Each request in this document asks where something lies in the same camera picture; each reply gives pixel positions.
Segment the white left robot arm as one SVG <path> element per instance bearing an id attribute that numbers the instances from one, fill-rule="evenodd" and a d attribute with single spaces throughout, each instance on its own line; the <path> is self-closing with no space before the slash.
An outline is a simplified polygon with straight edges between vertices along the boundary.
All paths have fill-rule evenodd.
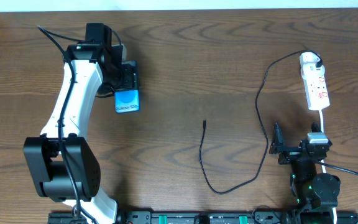
<path id="1" fill-rule="evenodd" d="M 117 202 L 101 187 L 101 168 L 87 142 L 96 98 L 113 98 L 117 113 L 140 108 L 139 73 L 126 58 L 117 33 L 89 23 L 83 40 L 61 49 L 64 77 L 51 117 L 37 137 L 28 137 L 24 156 L 40 197 L 68 205 L 50 213 L 49 223 L 125 223 Z"/>

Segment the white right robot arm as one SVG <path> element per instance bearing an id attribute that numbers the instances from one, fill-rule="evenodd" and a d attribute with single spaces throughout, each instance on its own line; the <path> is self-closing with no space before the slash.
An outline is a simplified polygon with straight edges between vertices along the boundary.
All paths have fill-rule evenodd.
<path id="1" fill-rule="evenodd" d="M 288 212 L 288 222 L 334 221 L 333 208 L 338 205 L 341 181 L 335 175 L 317 173 L 316 170 L 316 163 L 326 158 L 331 146 L 332 142 L 316 123 L 298 146 L 286 146 L 282 130 L 275 124 L 269 153 L 278 155 L 280 165 L 291 166 L 290 189 L 298 200 L 298 207 Z"/>

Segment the blue Galaxy smartphone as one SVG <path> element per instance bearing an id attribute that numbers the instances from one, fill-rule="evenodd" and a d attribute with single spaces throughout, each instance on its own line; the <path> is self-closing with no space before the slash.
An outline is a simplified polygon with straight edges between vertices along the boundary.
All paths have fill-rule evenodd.
<path id="1" fill-rule="evenodd" d="M 140 110 L 140 98 L 138 90 L 116 92 L 115 110 L 117 113 L 129 113 Z"/>

